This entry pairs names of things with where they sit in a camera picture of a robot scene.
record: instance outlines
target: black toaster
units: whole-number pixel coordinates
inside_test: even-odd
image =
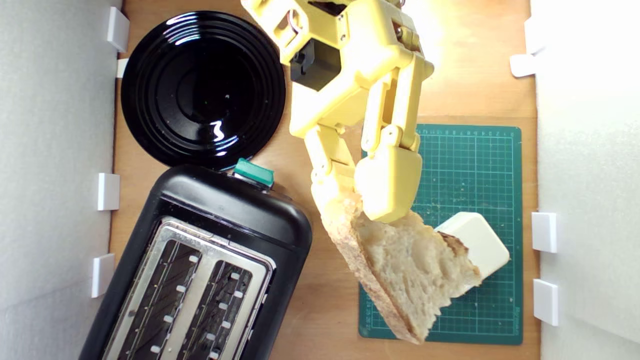
[[[80,359],[268,359],[312,239],[272,176],[244,160],[167,170]]]

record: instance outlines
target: white plastic clip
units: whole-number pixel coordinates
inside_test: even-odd
[[[98,174],[98,210],[120,208],[120,175]]]
[[[107,291],[115,270],[115,255],[106,254],[93,259],[91,297],[97,298]]]
[[[538,70],[535,55],[547,45],[544,23],[537,17],[529,17],[524,22],[524,38],[527,53],[511,55],[509,59],[511,73],[516,78],[533,75]]]
[[[531,213],[531,238],[533,249],[556,253],[556,214]]]
[[[540,279],[533,280],[533,316],[558,326],[558,286]]]
[[[109,9],[107,41],[121,53],[127,51],[129,42],[129,19],[115,6]]]

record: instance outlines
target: cutting mat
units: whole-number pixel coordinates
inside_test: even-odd
[[[437,226],[459,211],[482,214],[511,260],[442,309],[427,341],[522,343],[522,147],[517,127],[419,124],[423,160],[413,205]],[[360,335],[394,339],[360,287]]]

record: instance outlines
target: wooden surface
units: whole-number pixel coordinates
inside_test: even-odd
[[[531,78],[515,79],[509,56],[522,53],[526,0],[407,0],[422,43],[436,64],[424,82],[420,121],[522,128],[524,191],[524,342],[520,346],[426,343],[363,339],[357,332],[358,286],[321,227],[309,193],[310,163],[303,141],[287,132],[285,112],[276,135],[254,159],[275,170],[276,181],[314,214],[314,242],[274,346],[272,359],[535,359],[540,323],[533,317],[532,279],[539,274],[527,216],[537,206],[536,107]],[[183,12],[220,10],[250,20],[238,0],[125,0],[131,20],[129,50],[156,24]],[[113,213],[111,252],[120,257],[148,191],[166,167],[133,140],[116,102],[115,173],[121,175],[120,210]],[[347,134],[358,154],[359,133]]]

